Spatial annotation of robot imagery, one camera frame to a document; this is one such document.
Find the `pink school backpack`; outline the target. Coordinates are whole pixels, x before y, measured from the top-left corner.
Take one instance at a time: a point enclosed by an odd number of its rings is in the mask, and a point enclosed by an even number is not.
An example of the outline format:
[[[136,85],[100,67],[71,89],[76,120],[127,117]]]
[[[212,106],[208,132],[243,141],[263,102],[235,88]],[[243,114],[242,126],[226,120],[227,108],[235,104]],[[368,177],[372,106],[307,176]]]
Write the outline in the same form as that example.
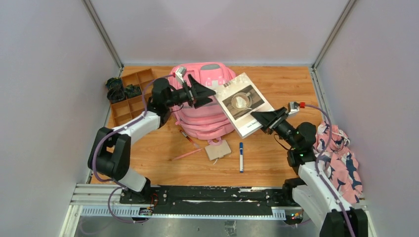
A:
[[[236,77],[233,70],[219,62],[181,64],[174,67],[171,73],[175,74],[181,68],[186,69],[183,79],[188,85],[188,76],[191,75],[201,85],[213,90]],[[176,119],[175,124],[180,125],[189,136],[218,145],[221,137],[232,132],[234,127],[217,100],[213,96],[211,99],[211,103],[198,109],[187,103],[174,106],[171,114]]]

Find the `white Decorate Furniture book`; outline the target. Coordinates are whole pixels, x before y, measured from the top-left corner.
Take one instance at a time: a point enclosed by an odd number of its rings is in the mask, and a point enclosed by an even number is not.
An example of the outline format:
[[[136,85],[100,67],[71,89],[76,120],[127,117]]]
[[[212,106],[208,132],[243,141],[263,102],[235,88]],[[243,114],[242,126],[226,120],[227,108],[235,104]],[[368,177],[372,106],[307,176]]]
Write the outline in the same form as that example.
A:
[[[246,73],[216,87],[214,91],[215,99],[242,139],[262,128],[252,112],[274,110]]]

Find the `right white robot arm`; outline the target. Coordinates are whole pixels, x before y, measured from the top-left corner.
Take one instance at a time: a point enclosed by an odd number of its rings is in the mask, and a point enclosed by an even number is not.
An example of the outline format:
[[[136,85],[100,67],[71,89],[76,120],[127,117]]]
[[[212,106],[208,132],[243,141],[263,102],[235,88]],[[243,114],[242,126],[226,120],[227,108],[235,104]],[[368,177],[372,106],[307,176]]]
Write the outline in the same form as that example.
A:
[[[252,112],[266,134],[275,134],[290,145],[288,164],[298,175],[283,184],[282,199],[288,206],[296,204],[307,213],[320,237],[370,237],[367,214],[354,208],[332,186],[319,168],[320,155],[315,155],[316,126],[303,122],[293,127],[287,122],[287,109]]]

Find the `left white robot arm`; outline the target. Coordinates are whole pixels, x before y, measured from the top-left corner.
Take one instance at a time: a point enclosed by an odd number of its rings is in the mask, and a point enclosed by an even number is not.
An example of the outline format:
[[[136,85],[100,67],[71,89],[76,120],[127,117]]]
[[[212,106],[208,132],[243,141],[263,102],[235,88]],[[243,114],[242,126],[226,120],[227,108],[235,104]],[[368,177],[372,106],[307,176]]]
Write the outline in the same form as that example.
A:
[[[108,181],[131,190],[139,204],[151,199],[150,180],[130,167],[131,146],[164,126],[173,106],[187,103],[197,109],[213,101],[214,90],[198,83],[192,75],[188,75],[188,80],[182,80],[181,88],[175,89],[167,78],[155,79],[152,96],[139,116],[123,125],[98,130],[87,161],[97,180],[105,182],[99,175],[107,176]]]

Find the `blue white marker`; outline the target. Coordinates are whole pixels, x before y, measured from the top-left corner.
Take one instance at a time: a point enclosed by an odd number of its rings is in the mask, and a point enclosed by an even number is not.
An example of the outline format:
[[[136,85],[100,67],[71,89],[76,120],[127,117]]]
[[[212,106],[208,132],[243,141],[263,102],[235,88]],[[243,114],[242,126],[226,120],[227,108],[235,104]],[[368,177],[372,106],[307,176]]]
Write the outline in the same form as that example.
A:
[[[243,154],[243,143],[239,143],[239,172],[244,172],[244,154]]]

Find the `red gel pen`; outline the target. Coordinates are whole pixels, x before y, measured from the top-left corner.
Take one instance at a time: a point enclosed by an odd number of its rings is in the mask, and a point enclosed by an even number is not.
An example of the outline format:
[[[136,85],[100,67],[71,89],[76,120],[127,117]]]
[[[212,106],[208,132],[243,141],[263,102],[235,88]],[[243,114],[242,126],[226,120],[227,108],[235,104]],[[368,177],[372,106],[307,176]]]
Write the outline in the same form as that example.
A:
[[[190,143],[192,143],[193,144],[193,146],[195,147],[195,148],[197,148],[197,149],[199,149],[200,148],[200,146],[196,143],[196,142],[194,142],[187,134],[186,134],[186,132],[184,132],[182,129],[180,129],[179,130],[179,132],[190,142]]]

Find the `pink pen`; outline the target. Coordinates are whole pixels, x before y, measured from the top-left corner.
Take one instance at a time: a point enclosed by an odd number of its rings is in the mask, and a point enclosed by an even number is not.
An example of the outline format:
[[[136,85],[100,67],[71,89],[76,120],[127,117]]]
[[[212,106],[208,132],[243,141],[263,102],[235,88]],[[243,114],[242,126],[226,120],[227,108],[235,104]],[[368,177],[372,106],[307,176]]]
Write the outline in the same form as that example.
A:
[[[195,153],[197,153],[197,152],[201,151],[202,149],[203,149],[203,148],[199,148],[199,149],[193,150],[193,151],[191,151],[191,152],[187,152],[187,153],[185,153],[185,154],[182,154],[182,155],[180,155],[180,156],[177,156],[177,157],[175,157],[175,158],[171,159],[171,161],[173,161],[173,160],[178,160],[178,159],[181,159],[181,158],[184,158],[184,157],[190,156],[190,155],[192,155],[192,154],[195,154]]]

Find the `small beige notebook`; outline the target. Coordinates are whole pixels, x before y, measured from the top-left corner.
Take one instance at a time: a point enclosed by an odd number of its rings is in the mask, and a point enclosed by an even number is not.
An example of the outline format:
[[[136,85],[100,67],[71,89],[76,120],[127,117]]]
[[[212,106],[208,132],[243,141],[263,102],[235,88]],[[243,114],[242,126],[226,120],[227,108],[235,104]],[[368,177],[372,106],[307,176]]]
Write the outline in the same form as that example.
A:
[[[226,140],[221,140],[217,143],[211,140],[211,144],[205,147],[205,151],[210,161],[223,158],[232,152]]]

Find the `dark rolled sock in tray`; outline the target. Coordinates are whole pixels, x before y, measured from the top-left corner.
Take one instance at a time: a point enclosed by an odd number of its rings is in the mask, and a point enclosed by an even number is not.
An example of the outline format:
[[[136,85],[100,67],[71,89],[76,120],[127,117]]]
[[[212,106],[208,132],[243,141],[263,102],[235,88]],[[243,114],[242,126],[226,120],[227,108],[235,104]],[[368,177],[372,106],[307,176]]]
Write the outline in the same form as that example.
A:
[[[129,84],[124,89],[125,95],[128,99],[140,96],[142,94],[141,88],[139,85]]]

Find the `pink patterned cloth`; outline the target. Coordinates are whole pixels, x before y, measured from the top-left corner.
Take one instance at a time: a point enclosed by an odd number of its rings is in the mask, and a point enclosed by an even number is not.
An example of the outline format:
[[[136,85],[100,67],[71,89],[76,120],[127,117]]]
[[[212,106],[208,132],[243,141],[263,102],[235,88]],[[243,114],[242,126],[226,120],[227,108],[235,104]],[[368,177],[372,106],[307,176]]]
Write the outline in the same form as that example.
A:
[[[317,128],[314,153],[318,155],[325,147],[329,135],[332,139],[320,158],[319,167],[337,191],[351,204],[358,203],[363,192],[359,162],[349,149],[350,139],[337,125],[323,121]]]

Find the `dark rolled sock upper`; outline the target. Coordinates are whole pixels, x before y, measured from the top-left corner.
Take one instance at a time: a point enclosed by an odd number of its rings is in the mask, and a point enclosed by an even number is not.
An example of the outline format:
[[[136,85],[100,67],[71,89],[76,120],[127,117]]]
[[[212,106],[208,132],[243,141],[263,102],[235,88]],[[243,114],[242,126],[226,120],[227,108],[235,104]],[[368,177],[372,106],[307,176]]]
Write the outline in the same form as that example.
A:
[[[118,77],[110,78],[106,81],[105,87],[111,90],[114,87],[120,87],[122,85],[122,79]]]

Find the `dark rolled sock lower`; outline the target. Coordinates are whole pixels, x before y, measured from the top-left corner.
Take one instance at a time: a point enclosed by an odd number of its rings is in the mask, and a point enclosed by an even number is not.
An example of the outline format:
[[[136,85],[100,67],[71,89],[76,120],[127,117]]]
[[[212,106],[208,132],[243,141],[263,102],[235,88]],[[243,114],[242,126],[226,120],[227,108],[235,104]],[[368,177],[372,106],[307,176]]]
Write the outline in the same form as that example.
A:
[[[118,103],[126,99],[125,91],[123,88],[112,88],[107,93],[107,99],[111,102],[111,104]]]

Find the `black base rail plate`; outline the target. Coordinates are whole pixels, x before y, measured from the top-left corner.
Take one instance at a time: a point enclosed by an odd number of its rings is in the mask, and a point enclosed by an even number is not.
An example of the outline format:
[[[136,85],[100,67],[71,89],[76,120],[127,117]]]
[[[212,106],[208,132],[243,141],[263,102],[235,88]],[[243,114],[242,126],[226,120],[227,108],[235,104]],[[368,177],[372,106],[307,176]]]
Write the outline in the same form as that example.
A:
[[[219,217],[268,216],[274,209],[301,209],[281,188],[264,187],[152,186],[145,194],[122,191],[119,202],[152,207],[155,214]]]

